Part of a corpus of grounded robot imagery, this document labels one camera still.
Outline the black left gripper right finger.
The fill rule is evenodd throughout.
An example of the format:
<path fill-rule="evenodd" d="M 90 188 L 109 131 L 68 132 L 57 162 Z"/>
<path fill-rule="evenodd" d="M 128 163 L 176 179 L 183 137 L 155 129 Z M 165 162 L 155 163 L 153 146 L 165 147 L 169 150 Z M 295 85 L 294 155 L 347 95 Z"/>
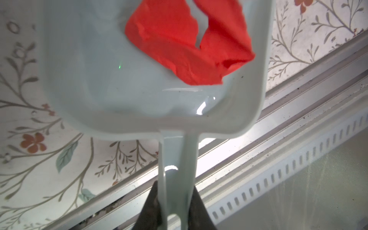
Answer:
<path fill-rule="evenodd" d="M 188 214 L 189 230 L 217 230 L 196 187 L 194 187 Z"/>

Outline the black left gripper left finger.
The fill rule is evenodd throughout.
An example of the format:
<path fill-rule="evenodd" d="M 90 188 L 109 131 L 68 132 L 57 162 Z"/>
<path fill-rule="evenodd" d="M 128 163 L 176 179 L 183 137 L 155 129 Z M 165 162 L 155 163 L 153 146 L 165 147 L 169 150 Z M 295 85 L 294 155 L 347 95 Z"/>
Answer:
<path fill-rule="evenodd" d="M 158 182 L 155 181 L 132 230 L 157 230 L 161 225 Z"/>

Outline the light blue plastic dustpan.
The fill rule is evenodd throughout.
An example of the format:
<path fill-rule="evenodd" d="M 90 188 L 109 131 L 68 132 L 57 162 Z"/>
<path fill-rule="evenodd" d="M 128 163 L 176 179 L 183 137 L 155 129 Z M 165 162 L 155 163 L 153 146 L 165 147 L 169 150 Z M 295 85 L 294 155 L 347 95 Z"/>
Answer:
<path fill-rule="evenodd" d="M 240 1 L 255 60 L 223 85 L 190 86 L 124 35 L 139 1 L 37 1 L 39 75 L 56 113 L 103 140 L 157 139 L 163 223 L 188 228 L 199 142 L 236 138 L 265 99 L 273 1 Z"/>

